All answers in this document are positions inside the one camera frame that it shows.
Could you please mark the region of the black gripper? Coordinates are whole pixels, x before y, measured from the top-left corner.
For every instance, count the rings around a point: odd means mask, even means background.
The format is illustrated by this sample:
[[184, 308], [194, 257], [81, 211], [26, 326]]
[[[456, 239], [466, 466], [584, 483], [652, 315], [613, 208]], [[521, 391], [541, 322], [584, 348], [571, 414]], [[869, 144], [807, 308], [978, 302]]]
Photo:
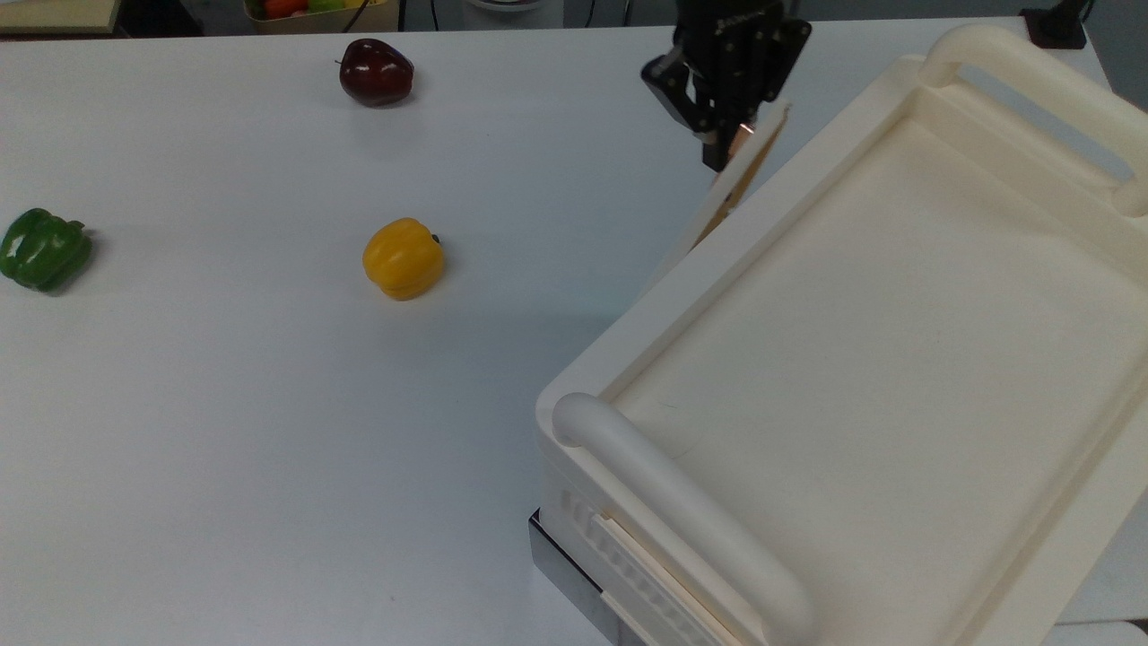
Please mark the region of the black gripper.
[[784, 1], [677, 1], [674, 48], [639, 78], [672, 118], [701, 137], [701, 163], [726, 170], [735, 137], [779, 98], [813, 28]]

